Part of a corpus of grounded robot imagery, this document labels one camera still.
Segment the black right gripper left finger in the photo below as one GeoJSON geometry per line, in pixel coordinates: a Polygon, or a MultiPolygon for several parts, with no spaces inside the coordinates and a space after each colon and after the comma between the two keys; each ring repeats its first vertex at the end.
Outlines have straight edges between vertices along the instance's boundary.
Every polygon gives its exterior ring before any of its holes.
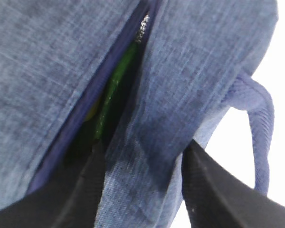
{"type": "Polygon", "coordinates": [[[103,145],[48,184],[0,210],[0,228],[92,228],[105,178],[103,145]]]}

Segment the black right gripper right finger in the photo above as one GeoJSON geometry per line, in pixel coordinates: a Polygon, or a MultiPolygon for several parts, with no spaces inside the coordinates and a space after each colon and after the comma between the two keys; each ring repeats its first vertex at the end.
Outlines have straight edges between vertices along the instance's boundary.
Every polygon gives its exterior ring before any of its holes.
{"type": "Polygon", "coordinates": [[[285,207],[251,189],[194,140],[183,152],[182,194],[193,228],[285,228],[285,207]]]}

